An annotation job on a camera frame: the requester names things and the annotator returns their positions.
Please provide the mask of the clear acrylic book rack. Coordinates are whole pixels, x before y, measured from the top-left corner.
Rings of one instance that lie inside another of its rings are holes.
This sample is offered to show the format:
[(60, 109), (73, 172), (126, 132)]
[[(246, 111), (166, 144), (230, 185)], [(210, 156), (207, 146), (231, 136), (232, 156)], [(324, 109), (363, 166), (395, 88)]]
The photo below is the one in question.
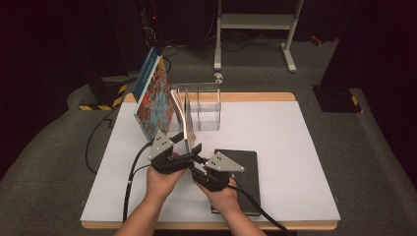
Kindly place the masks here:
[[(220, 128), (221, 96), (218, 83), (172, 84), (169, 93), (172, 89), (189, 94), (195, 131), (217, 131)], [(176, 113), (175, 118), (176, 125), (172, 130), (181, 131)]]

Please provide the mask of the purple paperback book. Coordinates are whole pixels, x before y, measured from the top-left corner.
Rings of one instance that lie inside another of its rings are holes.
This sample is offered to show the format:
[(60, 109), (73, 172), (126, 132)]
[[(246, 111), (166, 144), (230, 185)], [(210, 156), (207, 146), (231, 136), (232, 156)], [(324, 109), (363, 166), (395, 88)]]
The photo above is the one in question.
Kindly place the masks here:
[(187, 152), (191, 152), (195, 146), (196, 136), (192, 120), (192, 109), (189, 94), (181, 92), (178, 88), (170, 91), (173, 101), (177, 121), (184, 135), (185, 147)]

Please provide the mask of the person's left hand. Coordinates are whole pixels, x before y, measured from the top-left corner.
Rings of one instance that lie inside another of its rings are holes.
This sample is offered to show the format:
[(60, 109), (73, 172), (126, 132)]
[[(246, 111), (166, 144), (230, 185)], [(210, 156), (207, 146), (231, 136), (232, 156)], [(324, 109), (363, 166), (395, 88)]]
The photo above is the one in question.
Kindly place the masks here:
[(186, 170), (183, 169), (170, 174), (162, 174), (150, 166), (147, 170), (146, 196), (152, 199), (166, 199), (185, 172)]

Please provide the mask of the black yellow-striped post base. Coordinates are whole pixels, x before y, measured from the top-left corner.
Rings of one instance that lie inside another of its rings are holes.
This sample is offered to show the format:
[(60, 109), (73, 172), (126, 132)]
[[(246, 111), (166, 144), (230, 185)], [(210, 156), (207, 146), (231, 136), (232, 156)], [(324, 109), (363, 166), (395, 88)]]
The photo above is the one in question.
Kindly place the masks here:
[(358, 99), (349, 89), (313, 86), (313, 92), (323, 112), (361, 113)]
[(84, 111), (113, 110), (121, 103), (126, 88), (127, 84), (124, 82), (106, 82), (103, 78), (98, 78), (89, 82), (79, 102), (79, 108)]

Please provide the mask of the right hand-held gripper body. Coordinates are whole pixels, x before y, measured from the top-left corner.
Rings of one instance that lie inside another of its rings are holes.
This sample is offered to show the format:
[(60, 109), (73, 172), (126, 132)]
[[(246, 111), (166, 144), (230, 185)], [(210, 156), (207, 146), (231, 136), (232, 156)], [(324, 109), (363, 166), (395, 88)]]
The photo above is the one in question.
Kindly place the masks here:
[(222, 191), (228, 184), (234, 172), (243, 172), (245, 168), (218, 151), (204, 165), (205, 177), (203, 180), (196, 180), (211, 192)]

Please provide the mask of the black hardcover notebook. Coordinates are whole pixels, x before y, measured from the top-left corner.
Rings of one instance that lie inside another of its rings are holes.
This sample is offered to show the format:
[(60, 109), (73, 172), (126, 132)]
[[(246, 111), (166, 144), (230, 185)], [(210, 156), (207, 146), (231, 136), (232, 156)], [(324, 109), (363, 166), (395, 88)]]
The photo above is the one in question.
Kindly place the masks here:
[[(237, 187), (252, 196), (259, 204), (261, 202), (261, 196), (257, 153), (252, 150), (215, 150), (215, 152), (218, 151), (244, 168), (241, 172), (232, 171), (233, 177), (237, 181)], [(250, 216), (261, 215), (243, 193), (237, 192), (237, 197), (239, 206), (245, 214)]]

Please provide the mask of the person's right hand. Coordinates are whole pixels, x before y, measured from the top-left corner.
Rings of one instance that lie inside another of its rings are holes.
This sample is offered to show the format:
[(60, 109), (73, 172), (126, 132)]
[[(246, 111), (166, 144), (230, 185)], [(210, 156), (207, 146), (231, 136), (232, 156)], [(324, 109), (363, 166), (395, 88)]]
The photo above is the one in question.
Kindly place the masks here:
[(206, 194), (213, 208), (222, 216), (241, 213), (235, 190), (224, 188), (222, 191), (211, 192), (201, 184), (197, 184), (197, 186)]

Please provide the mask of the dark blue picture book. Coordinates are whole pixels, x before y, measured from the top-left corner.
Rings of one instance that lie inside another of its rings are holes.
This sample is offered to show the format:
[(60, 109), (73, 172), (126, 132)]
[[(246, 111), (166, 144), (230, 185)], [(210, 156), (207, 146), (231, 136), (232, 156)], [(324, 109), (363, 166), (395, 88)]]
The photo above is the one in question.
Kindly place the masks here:
[(153, 47), (142, 66), (140, 73), (133, 86), (133, 96), (137, 102), (135, 115), (140, 118), (147, 118), (145, 111), (150, 108), (156, 98), (157, 88), (154, 70), (159, 62), (157, 50)]

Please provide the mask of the white metal stand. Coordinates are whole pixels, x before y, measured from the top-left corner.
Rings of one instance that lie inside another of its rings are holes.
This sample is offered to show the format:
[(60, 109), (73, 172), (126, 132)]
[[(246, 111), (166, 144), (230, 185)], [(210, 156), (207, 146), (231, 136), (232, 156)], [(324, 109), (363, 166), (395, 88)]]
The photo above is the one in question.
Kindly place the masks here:
[(297, 68), (290, 52), (304, 0), (297, 0), (293, 14), (233, 14), (222, 12), (222, 0), (217, 0), (216, 36), (213, 69), (221, 70), (221, 31), (222, 30), (287, 30), (286, 40), (280, 44), (288, 71), (296, 73)]

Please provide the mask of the green and sky-blue picture book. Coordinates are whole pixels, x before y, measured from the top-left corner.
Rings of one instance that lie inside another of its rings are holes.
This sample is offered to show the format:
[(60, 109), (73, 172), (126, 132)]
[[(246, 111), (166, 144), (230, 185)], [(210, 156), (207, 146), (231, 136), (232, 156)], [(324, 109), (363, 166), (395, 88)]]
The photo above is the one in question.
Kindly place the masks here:
[(138, 105), (134, 112), (148, 141), (152, 140), (158, 131), (166, 134), (169, 130), (174, 113), (169, 89), (170, 82), (164, 59), (162, 56), (157, 56), (145, 88), (138, 97)]

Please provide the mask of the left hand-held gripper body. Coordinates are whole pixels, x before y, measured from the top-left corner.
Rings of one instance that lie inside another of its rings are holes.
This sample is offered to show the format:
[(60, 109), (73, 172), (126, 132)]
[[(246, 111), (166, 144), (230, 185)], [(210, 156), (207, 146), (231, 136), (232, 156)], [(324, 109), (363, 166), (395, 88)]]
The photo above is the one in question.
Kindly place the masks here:
[(175, 154), (174, 145), (164, 133), (156, 133), (148, 160), (157, 172), (170, 174), (193, 166), (192, 156), (189, 153)]

